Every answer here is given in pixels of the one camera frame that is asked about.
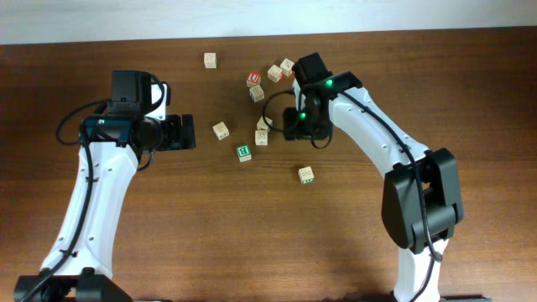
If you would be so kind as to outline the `wooden J letter block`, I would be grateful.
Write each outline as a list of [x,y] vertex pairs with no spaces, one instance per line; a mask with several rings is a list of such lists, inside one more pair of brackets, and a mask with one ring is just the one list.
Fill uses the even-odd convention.
[[224,122],[219,122],[212,129],[218,140],[223,140],[230,135],[229,129]]

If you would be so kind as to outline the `wooden I letter block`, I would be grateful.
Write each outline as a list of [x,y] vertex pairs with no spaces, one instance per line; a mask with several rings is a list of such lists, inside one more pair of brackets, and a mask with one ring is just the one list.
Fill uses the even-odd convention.
[[315,179],[315,176],[314,176],[314,173],[313,173],[313,170],[310,166],[307,166],[307,167],[304,167],[304,168],[300,168],[298,170],[298,175],[299,175],[299,179],[300,179],[300,182],[302,184],[308,184],[308,183],[311,183],[314,181]]

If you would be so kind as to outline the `wooden M letter block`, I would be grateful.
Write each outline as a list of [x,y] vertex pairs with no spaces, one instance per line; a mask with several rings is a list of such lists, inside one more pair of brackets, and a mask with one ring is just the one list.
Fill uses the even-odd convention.
[[258,146],[266,146],[269,140],[269,133],[267,130],[256,130],[254,135],[255,144]]

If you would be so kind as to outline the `green B letter block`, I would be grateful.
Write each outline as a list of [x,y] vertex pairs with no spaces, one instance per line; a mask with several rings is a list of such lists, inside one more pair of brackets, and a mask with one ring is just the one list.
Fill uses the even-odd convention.
[[251,149],[247,144],[237,147],[237,156],[240,162],[249,161],[252,159]]

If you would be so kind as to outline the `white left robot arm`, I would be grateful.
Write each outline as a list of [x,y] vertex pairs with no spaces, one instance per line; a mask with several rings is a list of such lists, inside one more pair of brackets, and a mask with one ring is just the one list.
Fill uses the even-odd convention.
[[76,183],[62,227],[36,275],[22,275],[16,301],[129,301],[112,280],[123,200],[140,161],[196,146],[194,118],[169,115],[169,85],[140,70],[115,70],[112,94],[80,124]]

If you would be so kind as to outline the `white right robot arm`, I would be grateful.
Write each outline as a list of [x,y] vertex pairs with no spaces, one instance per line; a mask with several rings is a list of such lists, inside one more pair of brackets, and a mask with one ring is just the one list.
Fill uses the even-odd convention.
[[441,300],[441,260],[464,217],[454,155],[410,137],[352,73],[295,75],[295,107],[284,112],[286,138],[316,141],[340,128],[354,141],[384,181],[381,217],[399,260],[393,299]]

